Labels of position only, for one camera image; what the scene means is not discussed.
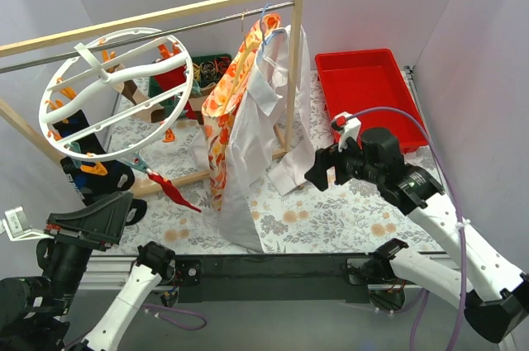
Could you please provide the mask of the teal clothes clip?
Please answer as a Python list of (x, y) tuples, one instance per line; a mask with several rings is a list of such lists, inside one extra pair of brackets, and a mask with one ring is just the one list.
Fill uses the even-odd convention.
[(121, 159), (120, 162), (138, 172), (148, 173), (150, 171), (149, 165), (138, 153), (133, 153), (129, 157)]

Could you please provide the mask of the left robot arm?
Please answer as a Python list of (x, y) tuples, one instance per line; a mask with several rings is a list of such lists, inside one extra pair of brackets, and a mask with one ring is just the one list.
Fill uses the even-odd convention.
[[(11, 241), (38, 241), (36, 259), (41, 274), (2, 279), (3, 350), (66, 348), (74, 301), (97, 276), (94, 254), (120, 242), (133, 199), (129, 192), (114, 192), (78, 211), (51, 213), (43, 230), (28, 226), (21, 209), (7, 212), (3, 226)], [(174, 280), (175, 259), (172, 250), (154, 241), (139, 247), (111, 305), (71, 348), (117, 349), (146, 298), (158, 285)]]

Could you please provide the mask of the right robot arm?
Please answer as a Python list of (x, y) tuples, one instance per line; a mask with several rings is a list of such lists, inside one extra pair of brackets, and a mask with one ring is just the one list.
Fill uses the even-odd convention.
[(450, 269), (391, 239), (367, 263), (382, 282), (414, 282), (462, 308), (469, 325), (499, 344), (528, 316), (528, 275), (505, 259), (467, 221), (459, 220), (450, 197), (424, 168), (406, 163), (398, 139), (386, 128), (372, 128), (356, 140), (347, 136), (315, 153), (305, 178), (320, 191), (326, 172), (336, 184), (357, 179), (376, 185), (380, 196), (422, 227), (457, 263)]

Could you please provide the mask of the black sock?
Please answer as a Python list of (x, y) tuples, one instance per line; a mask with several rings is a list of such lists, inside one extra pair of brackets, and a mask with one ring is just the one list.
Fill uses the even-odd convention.
[[(47, 136), (53, 137), (54, 140), (61, 140), (63, 137), (70, 136), (78, 131), (84, 130), (89, 127), (88, 120), (84, 115), (83, 111), (79, 110), (72, 116), (66, 119), (66, 122), (57, 122), (53, 125), (54, 129), (50, 130)], [(82, 154), (104, 154), (105, 151), (101, 146), (97, 136), (90, 134), (76, 141), (78, 148), (76, 152)], [(80, 170), (81, 164), (90, 164), (89, 162), (82, 162), (71, 158), (64, 158), (60, 160), (61, 168), (65, 173), (73, 172), (74, 170)]]
[(95, 176), (79, 170), (64, 173), (85, 206), (90, 206), (114, 192), (126, 192), (136, 181), (132, 169), (126, 165), (115, 160), (102, 164), (108, 171), (107, 176)]

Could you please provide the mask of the red sock front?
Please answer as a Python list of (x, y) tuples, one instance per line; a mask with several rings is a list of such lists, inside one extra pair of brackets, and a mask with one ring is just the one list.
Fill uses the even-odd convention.
[(176, 188), (175, 185), (172, 184), (170, 180), (165, 178), (164, 176), (160, 175), (156, 171), (152, 171), (150, 169), (147, 170), (147, 176), (149, 180), (152, 182), (157, 183), (161, 188), (164, 194), (174, 203), (180, 206), (185, 206), (193, 211), (201, 212), (202, 210), (197, 208), (196, 206), (192, 205), (190, 202), (188, 202), (183, 195), (180, 193), (180, 191)]

